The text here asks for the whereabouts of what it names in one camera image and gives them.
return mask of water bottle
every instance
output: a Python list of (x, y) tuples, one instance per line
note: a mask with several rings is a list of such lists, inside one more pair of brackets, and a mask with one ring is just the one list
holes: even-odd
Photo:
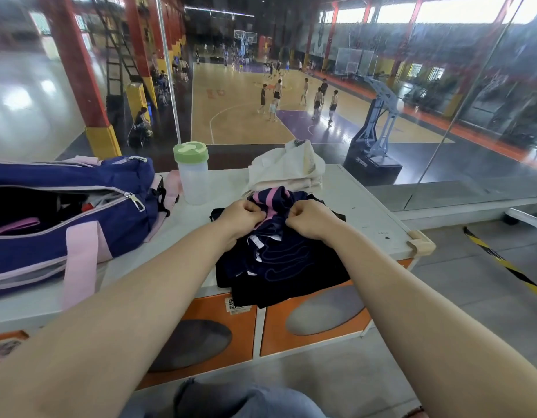
[(208, 149), (202, 142), (191, 141), (174, 146), (183, 197), (188, 204), (201, 205), (209, 198)]

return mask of gray floor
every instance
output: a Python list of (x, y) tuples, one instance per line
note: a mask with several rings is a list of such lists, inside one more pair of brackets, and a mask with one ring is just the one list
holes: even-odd
[[(471, 224), (469, 229), (537, 283), (537, 230), (527, 224)], [(462, 227), (425, 232), (437, 251), (414, 269), (421, 280), (511, 344), (537, 367), (537, 296), (474, 245)], [(377, 329), (362, 339), (327, 345), (218, 376), (208, 382), (291, 387), (333, 418), (396, 418), (418, 406)], [(175, 387), (135, 396), (123, 413), (141, 416), (165, 404)]]

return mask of qr code sticker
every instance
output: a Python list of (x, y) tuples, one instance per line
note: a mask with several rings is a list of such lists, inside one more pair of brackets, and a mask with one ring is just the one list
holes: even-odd
[(226, 298), (225, 299), (226, 301), (226, 312), (229, 312), (230, 315), (234, 315), (234, 314), (241, 314), (241, 313), (244, 313), (244, 312), (247, 312), (247, 311), (251, 311), (251, 306), (247, 306), (247, 307), (237, 307), (234, 305), (233, 303), (233, 298)]

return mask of pile of clothes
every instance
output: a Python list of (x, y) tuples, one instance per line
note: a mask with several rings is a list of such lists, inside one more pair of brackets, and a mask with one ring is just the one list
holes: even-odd
[[(290, 192), (284, 186), (254, 192), (248, 199), (267, 216), (216, 263), (218, 287), (232, 289), (234, 305), (264, 308), (349, 280), (333, 249), (286, 226), (296, 201), (322, 201), (303, 191)], [(213, 210), (210, 219), (216, 220), (223, 210)], [(336, 216), (345, 220), (342, 215)]]

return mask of white cloth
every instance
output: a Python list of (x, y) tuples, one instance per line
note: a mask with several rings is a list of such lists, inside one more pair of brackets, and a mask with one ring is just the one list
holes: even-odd
[(294, 139), (283, 148), (271, 149), (253, 160), (243, 195), (278, 186), (313, 192), (322, 187), (323, 174), (325, 161), (315, 154), (311, 141)]

